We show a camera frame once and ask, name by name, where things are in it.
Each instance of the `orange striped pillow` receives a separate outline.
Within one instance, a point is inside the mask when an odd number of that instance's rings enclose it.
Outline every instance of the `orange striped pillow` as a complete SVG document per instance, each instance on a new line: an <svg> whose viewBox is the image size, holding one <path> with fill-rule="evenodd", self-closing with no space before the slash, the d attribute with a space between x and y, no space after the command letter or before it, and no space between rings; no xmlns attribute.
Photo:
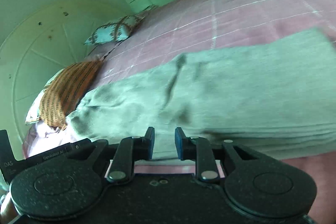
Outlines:
<svg viewBox="0 0 336 224"><path fill-rule="evenodd" d="M40 102L41 119L51 127L66 127L65 117L76 109L102 61L73 64L52 82Z"/></svg>

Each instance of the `bed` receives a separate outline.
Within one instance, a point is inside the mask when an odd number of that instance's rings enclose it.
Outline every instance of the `bed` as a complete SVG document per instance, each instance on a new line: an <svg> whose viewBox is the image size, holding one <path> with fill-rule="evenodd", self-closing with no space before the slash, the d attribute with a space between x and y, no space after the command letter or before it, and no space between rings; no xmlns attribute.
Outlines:
<svg viewBox="0 0 336 224"><path fill-rule="evenodd" d="M90 89L164 64L181 52L271 43L315 26L336 41L335 0L176 0L151 12L129 39L90 53L88 59L110 52ZM66 130L47 136L31 130L24 139L27 128L22 130L11 133L11 143L18 133L25 157L75 141ZM334 160L336 152L285 160L318 184L310 214L323 224L336 221L336 187L329 188L336 175Z"/></svg>

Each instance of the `das logo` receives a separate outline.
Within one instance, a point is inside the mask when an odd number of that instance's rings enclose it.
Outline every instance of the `das logo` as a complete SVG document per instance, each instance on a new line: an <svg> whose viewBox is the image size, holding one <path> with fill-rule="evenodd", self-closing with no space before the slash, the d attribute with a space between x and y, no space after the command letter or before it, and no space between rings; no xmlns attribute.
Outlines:
<svg viewBox="0 0 336 224"><path fill-rule="evenodd" d="M13 165L12 161L5 162L5 167L9 167L9 166L12 166L12 165Z"/></svg>

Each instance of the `metal rivet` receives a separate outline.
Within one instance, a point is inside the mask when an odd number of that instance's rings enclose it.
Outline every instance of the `metal rivet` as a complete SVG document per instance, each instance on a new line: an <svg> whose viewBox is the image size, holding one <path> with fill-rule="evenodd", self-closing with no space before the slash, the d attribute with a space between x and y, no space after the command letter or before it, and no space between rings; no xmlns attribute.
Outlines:
<svg viewBox="0 0 336 224"><path fill-rule="evenodd" d="M109 173L109 178L111 180L121 180L126 177L126 174L122 171L113 171Z"/></svg>
<svg viewBox="0 0 336 224"><path fill-rule="evenodd" d="M168 180L166 180L166 179L160 179L159 182L160 182L161 184L167 184L167 183L168 183Z"/></svg>
<svg viewBox="0 0 336 224"><path fill-rule="evenodd" d="M194 145L196 145L196 141L197 141L198 138L199 138L198 136L189 137L189 139L191 140L191 143L194 144Z"/></svg>
<svg viewBox="0 0 336 224"><path fill-rule="evenodd" d="M210 179L215 179L218 177L218 173L215 171L204 171L201 173L202 179L204 180L210 180Z"/></svg>
<svg viewBox="0 0 336 224"><path fill-rule="evenodd" d="M152 180L151 182L149 182L149 184L152 186L158 186L159 182L157 180Z"/></svg>

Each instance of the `pink bedsheet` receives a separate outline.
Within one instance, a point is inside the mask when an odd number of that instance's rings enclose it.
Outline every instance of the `pink bedsheet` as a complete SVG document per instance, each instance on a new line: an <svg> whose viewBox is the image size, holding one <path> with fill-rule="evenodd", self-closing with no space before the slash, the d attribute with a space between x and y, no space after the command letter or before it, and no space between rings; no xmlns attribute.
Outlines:
<svg viewBox="0 0 336 224"><path fill-rule="evenodd" d="M336 41L336 0L176 0L153 11L107 56L91 89L166 63L181 52L265 44L315 26ZM99 46L91 55L113 47ZM26 155L64 143L65 137L28 136ZM310 215L320 224L336 222L335 161L336 152L285 160L315 179L318 196Z"/></svg>

